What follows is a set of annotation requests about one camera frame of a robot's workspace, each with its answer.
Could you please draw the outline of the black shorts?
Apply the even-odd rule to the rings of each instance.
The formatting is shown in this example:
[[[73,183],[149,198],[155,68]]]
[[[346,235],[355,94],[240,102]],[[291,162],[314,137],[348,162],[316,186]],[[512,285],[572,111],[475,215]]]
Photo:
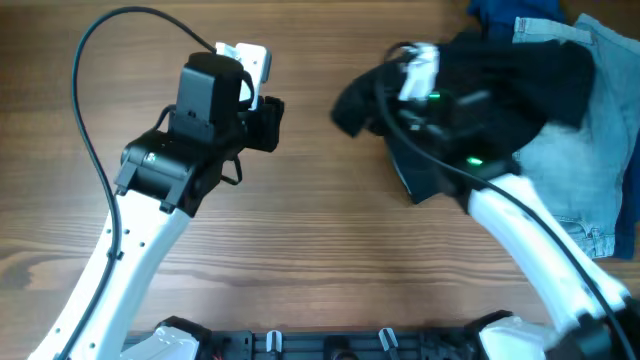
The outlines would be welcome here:
[[[330,116],[351,137],[383,137],[414,204],[453,190],[446,163],[468,172],[504,161],[547,123],[577,130],[595,82],[584,47],[558,40],[399,42],[354,79]]]

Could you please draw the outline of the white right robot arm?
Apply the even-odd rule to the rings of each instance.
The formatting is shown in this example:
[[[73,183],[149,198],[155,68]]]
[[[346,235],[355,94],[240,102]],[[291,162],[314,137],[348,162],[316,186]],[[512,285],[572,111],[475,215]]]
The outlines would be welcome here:
[[[461,166],[449,165],[399,127],[381,84],[375,99],[391,133],[443,170],[450,194],[508,252],[547,309],[549,328],[514,315],[485,325],[479,340],[487,358],[638,358],[638,301],[581,251],[512,160],[466,155]]]

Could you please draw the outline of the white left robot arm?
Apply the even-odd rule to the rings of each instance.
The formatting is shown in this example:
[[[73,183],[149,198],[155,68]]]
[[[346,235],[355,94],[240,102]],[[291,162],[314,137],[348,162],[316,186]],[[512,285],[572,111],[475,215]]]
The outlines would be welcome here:
[[[272,152],[284,104],[260,96],[271,67],[261,46],[239,43],[189,56],[177,100],[131,141],[98,243],[33,359],[118,359],[158,266],[244,149]]]

